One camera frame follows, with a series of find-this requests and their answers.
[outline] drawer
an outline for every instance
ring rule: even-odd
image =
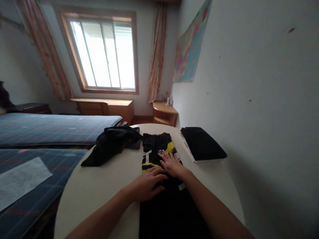
[[[100,103],[79,103],[82,110],[101,110]]]
[[[81,109],[83,115],[104,115],[102,110],[83,110]]]

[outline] floral curtain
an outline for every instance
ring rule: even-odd
[[[167,29],[167,3],[156,3],[154,24],[153,24],[153,40],[151,54],[151,69],[149,78],[148,101],[155,101],[159,92],[160,80],[162,76],[162,68],[164,62],[164,48]]]
[[[24,18],[27,35],[40,53],[43,69],[49,78],[57,100],[69,100],[72,92],[61,66],[47,21],[36,0],[14,0]]]

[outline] folded clothing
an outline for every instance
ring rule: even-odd
[[[200,127],[185,127],[181,130],[195,161],[223,159],[227,157],[219,144]]]
[[[143,172],[151,167],[161,167],[157,153],[162,153],[162,149],[167,153],[172,151],[180,161],[170,134],[143,134],[143,148]],[[167,176],[168,180],[156,185],[164,186],[165,190],[141,203],[139,238],[212,238],[184,183]]]
[[[139,149],[142,136],[139,128],[109,127],[96,139],[96,146],[90,156],[81,164],[83,167],[98,167],[119,154],[124,148]]]

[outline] plaid bedspread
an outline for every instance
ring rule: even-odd
[[[40,157],[53,176],[0,212],[0,238],[21,238],[64,189],[87,150],[0,149],[0,173]]]
[[[72,116],[9,113],[0,115],[0,147],[93,145],[120,116]]]

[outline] white paper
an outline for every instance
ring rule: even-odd
[[[52,175],[40,157],[0,174],[0,211]]]

